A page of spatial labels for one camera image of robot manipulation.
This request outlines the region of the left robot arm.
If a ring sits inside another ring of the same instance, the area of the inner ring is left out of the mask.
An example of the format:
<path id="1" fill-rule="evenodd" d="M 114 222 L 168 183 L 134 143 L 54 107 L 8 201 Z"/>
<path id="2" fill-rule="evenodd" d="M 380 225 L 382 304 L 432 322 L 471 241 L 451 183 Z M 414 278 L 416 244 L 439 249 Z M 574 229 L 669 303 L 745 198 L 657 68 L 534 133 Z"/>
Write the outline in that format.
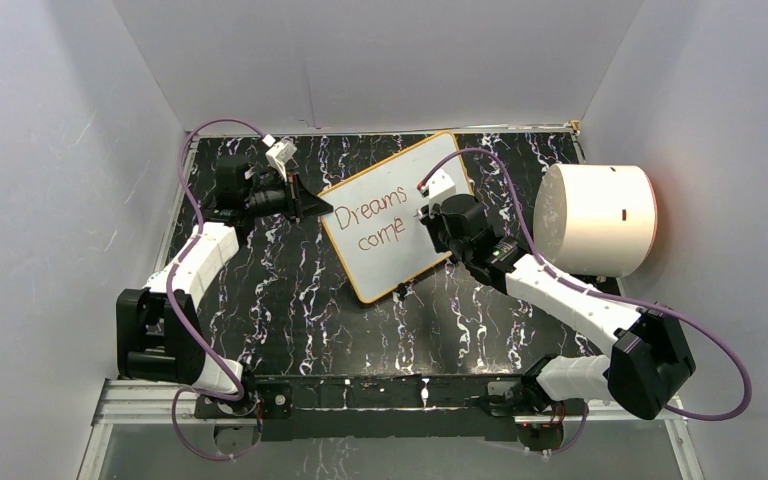
<path id="1" fill-rule="evenodd" d="M 129 379 L 188 386 L 246 416 L 257 407 L 259 391 L 241 363 L 219 356 L 205 340 L 199 305 L 257 219 L 281 215 L 300 222 L 334 208 L 294 172 L 257 169 L 242 155 L 221 157 L 215 174 L 215 190 L 184 247 L 142 288 L 118 296 L 117 367 Z"/>

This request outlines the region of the aluminium base frame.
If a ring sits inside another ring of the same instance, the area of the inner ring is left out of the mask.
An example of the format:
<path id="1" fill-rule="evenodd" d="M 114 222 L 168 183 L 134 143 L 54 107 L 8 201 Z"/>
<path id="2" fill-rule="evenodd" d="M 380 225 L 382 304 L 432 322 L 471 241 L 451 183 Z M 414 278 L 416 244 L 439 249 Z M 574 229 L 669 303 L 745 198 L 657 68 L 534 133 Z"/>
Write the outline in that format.
<path id="1" fill-rule="evenodd" d="M 175 385 L 105 384 L 83 479 L 699 479 L 686 422 L 639 420 L 615 404 L 567 403 L 554 449 L 473 437 L 353 437 L 266 442 L 255 427 L 194 415 Z"/>

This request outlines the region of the yellow framed whiteboard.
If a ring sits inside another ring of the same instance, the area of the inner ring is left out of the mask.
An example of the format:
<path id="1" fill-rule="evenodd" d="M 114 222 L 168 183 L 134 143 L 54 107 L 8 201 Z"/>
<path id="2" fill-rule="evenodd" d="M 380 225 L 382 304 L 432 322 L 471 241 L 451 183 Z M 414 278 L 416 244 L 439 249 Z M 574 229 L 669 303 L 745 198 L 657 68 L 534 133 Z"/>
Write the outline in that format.
<path id="1" fill-rule="evenodd" d="M 453 133 L 432 135 L 319 197 L 334 207 L 320 218 L 358 299 L 373 303 L 446 260 L 418 217 L 427 204 L 418 182 L 459 149 Z"/>

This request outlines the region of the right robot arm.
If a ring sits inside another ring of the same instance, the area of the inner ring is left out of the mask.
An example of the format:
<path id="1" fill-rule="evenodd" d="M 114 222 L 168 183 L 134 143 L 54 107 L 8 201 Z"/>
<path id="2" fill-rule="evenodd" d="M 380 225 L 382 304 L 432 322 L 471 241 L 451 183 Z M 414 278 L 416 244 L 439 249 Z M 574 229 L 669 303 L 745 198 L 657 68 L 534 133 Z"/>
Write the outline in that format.
<path id="1" fill-rule="evenodd" d="M 514 412 L 550 413 L 570 399 L 615 402 L 654 419 L 695 372 L 677 319 L 652 308 L 609 300 L 604 293 L 538 262 L 523 242 L 493 228 L 483 205 L 455 194 L 419 210 L 434 249 L 450 253 L 478 282 L 523 300 L 582 334 L 596 356 L 547 355 L 495 401 Z"/>

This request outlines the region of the white cylindrical container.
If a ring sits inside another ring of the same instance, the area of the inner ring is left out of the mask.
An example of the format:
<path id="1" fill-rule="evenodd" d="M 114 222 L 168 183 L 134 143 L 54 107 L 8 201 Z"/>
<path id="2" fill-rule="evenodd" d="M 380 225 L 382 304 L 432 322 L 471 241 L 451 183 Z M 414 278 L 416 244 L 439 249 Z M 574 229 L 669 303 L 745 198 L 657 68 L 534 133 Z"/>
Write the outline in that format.
<path id="1" fill-rule="evenodd" d="M 532 217 L 542 257 L 570 274 L 621 278 L 650 253 L 658 227 L 652 183 L 637 166 L 555 164 Z"/>

